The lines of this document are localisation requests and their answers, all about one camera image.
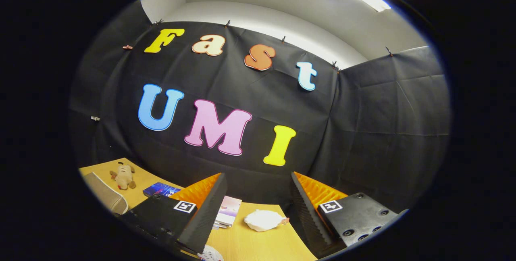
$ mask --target ceiling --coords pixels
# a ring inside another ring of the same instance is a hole
[[[294,15],[352,46],[366,59],[428,45],[393,9],[377,12],[361,0],[186,0],[227,1],[268,7]]]

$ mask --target blue letter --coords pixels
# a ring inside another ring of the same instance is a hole
[[[185,94],[178,90],[167,90],[165,93],[168,97],[164,107],[163,117],[156,120],[151,115],[152,105],[156,96],[161,92],[161,88],[157,85],[144,85],[144,95],[141,97],[140,107],[138,108],[138,119],[147,128],[154,131],[163,131],[172,123],[175,107],[177,102],[184,97]]]
[[[315,90],[315,85],[310,82],[310,75],[317,76],[317,70],[312,68],[311,63],[297,63],[295,66],[299,67],[299,77],[297,80],[305,90]]]

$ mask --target book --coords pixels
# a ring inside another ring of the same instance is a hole
[[[213,224],[213,226],[214,226],[214,227],[217,227],[217,228],[227,228],[227,226],[226,226],[226,225],[223,225],[223,224],[221,224],[221,223],[217,223],[217,222],[215,222],[215,223]]]
[[[144,195],[146,197],[150,197],[155,194],[160,194],[164,196],[171,196],[174,193],[180,191],[181,189],[177,187],[170,186],[168,184],[162,184],[161,182],[156,182],[155,184],[149,186],[144,189]]]
[[[215,218],[215,224],[218,223],[223,226],[232,227],[236,219],[236,214],[240,209],[240,204],[242,204],[242,200],[226,195],[219,209],[219,213]]]

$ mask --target pink letter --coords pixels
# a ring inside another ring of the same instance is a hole
[[[219,123],[215,104],[206,100],[197,100],[197,114],[193,120],[192,131],[185,137],[185,142],[202,146],[201,133],[204,128],[204,137],[208,148],[212,149],[224,136],[224,141],[218,146],[220,152],[239,156],[242,155],[240,142],[247,122],[251,121],[251,114],[242,110],[233,110],[222,123]]]

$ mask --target orange foam pad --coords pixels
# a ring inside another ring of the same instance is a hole
[[[220,175],[220,173],[217,173],[208,178],[204,178],[204,180],[196,182],[169,197],[175,200],[184,200],[185,202],[194,203],[197,205],[197,209],[199,209]]]
[[[295,176],[299,180],[308,199],[314,206],[315,210],[320,204],[330,202],[332,200],[340,200],[348,195],[340,192],[322,182],[318,182],[308,176],[304,176],[294,171]]]

